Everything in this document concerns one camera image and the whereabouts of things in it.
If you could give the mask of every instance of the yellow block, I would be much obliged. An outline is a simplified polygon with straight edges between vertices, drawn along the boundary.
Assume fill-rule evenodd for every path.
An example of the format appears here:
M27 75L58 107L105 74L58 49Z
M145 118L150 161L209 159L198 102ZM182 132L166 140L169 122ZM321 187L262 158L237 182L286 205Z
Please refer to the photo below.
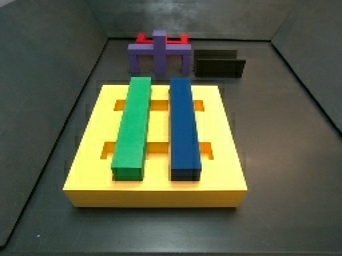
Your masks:
M153 85L143 181L113 180L111 159L127 85L105 85L64 192L78 207L238 207L247 185L217 86L191 86L201 181L170 181L169 85Z

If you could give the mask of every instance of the purple block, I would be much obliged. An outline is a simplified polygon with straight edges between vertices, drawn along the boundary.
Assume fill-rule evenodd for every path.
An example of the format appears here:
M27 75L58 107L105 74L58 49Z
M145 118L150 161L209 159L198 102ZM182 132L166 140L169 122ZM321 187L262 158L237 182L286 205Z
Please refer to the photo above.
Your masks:
M166 50L166 31L165 30L155 30L154 31L154 35L153 35L153 38L154 38L154 49L155 50Z
M155 73L165 74L167 69L167 59L166 55L155 55L154 56L154 66L155 66Z
M138 55L130 55L130 71L133 73L139 72L139 60Z
M167 55L191 55L191 45L190 44L169 44L166 46Z
M182 73L190 73L190 65L191 65L191 55L182 56Z
M191 64L191 45L190 44L167 44L167 35L165 30L154 31L154 44L130 44L130 70L139 72L139 55L154 56L155 73L163 74L167 69L167 55L182 56L182 73L190 73Z
M154 46L151 44L129 44L130 55L154 55Z

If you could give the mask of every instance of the green bar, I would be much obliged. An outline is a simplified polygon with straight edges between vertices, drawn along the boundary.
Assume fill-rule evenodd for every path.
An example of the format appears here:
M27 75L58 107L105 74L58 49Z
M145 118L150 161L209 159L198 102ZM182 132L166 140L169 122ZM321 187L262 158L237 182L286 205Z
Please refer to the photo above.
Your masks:
M145 177L150 98L151 77L133 77L111 164L115 180Z

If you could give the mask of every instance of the block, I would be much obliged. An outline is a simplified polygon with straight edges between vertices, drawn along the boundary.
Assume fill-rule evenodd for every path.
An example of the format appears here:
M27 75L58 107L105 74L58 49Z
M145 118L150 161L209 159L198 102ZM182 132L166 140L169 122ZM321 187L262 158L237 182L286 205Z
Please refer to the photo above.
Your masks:
M233 59L197 59L197 77L241 78L246 60Z
M201 181L170 180L169 85L153 85L143 181L113 180L113 152L129 85L105 85L63 187L76 207L238 207L247 193L214 85L193 85Z
M138 35L139 40L146 39L145 34ZM154 68L157 74L165 74L167 71L167 55L182 56L182 73L190 73L191 65L191 45L190 44L167 44L167 34L165 30L154 31L153 44L130 44L129 45L130 55L130 71L133 73L139 72L138 55L154 56Z
M129 44L130 55L153 55L154 45L151 44Z
M154 40L147 39L146 33L139 33L135 40L137 44L153 44ZM189 44L189 35L182 34L179 40L169 39L166 35L166 43L167 44Z
M135 40L137 44L153 44L154 40L147 39L146 33L139 33Z
M201 154L191 81L174 78L170 84L171 180L201 179Z
M165 74L167 71L167 58L166 55L154 55L155 73Z
M151 78L133 77L111 163L115 180L143 180L150 96Z
M198 59L237 59L237 50L194 50L194 70L197 70L197 60Z
M157 55L161 55L166 50L166 31L165 30L155 30L154 31L154 49L157 51Z

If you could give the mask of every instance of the gray enclosure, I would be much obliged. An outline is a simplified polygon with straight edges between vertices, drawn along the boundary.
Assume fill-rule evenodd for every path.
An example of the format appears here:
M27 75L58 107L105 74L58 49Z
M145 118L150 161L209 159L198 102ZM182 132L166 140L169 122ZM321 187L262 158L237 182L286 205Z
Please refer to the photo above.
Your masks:
M273 44L342 130L342 1L301 1Z
M0 245L106 41L82 0L15 1L0 9Z
M272 40L297 0L86 0L109 37L151 35Z
M342 1L0 7L0 254L342 252L341 131L326 116L341 130ZM127 44L154 29L187 32L193 49L235 49L246 59L241 79L195 81L221 86L250 189L237 210L76 209L63 194L99 89L127 83ZM162 78L149 65L142 75L165 84L182 76L179 64L170 58Z

